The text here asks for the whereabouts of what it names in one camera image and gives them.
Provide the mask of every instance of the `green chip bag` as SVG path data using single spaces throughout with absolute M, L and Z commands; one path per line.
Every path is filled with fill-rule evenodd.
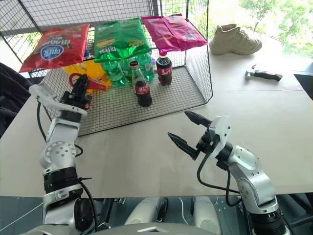
M 151 51 L 140 18 L 95 27 L 94 61 L 119 61 Z

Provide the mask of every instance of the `green bottle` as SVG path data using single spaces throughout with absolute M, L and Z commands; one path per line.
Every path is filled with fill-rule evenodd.
M 129 83 L 132 82 L 132 70 L 129 64 L 131 61 L 135 61 L 135 60 L 136 60 L 135 57 L 121 60 L 121 68 L 123 70 L 125 78 L 127 79 Z
M 140 65 L 140 70 L 147 82 L 152 82 L 155 74 L 153 73 L 152 59 L 149 53 L 144 53 L 137 56 L 137 61 Z
M 127 82 L 120 65 L 116 61 L 102 62 L 101 67 L 106 72 L 114 87 L 121 87 Z

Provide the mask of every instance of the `snack bag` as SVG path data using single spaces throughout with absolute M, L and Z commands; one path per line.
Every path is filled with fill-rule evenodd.
M 151 51 L 140 18 L 95 27 L 94 61 L 120 61 Z
M 20 72 L 38 68 L 55 69 L 82 62 L 89 26 L 83 24 L 45 31 L 34 51 L 24 61 Z
M 141 17 L 160 52 L 184 51 L 207 44 L 206 39 L 181 15 Z
M 80 77 L 79 75 L 84 73 L 87 74 L 88 79 L 91 81 L 89 87 L 94 87 L 95 90 L 106 91 L 112 86 L 101 65 L 95 63 L 94 60 L 86 60 L 79 64 L 69 65 L 63 67 L 63 70 L 69 75 L 69 83 L 72 87 L 74 87 L 75 81 Z M 87 91 L 90 94 L 93 92 L 93 89 L 88 89 Z

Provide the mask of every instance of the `hammer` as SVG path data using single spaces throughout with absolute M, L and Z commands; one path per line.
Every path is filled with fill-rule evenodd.
M 270 80 L 276 80 L 279 82 L 280 79 L 282 79 L 281 74 L 276 74 L 268 71 L 261 71 L 261 70 L 254 70 L 254 71 L 246 71 L 245 74 L 246 80 L 250 80 L 252 77 L 262 77 L 265 79 L 270 79 Z

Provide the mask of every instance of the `red chip bag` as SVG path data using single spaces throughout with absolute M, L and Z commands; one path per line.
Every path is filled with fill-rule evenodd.
M 44 32 L 34 51 L 24 61 L 20 72 L 55 69 L 81 63 L 84 59 L 90 24 L 55 28 Z

